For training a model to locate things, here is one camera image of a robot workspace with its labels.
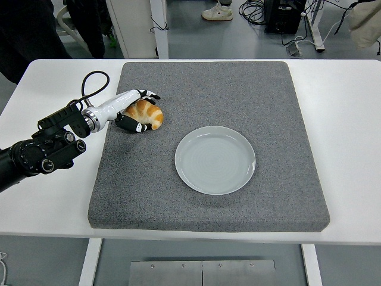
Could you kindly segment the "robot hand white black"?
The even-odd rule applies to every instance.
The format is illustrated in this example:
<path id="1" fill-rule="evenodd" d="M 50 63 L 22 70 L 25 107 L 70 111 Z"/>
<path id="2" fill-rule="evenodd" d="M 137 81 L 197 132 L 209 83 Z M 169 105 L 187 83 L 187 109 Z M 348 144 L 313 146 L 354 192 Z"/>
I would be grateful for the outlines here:
<path id="1" fill-rule="evenodd" d="M 107 121 L 115 120 L 117 113 L 121 113 L 127 107 L 138 100 L 159 100 L 160 97 L 154 92 L 141 89 L 117 94 L 115 98 L 107 100 L 98 107 L 90 106 L 82 111 L 90 131 L 95 133 L 105 127 Z"/>

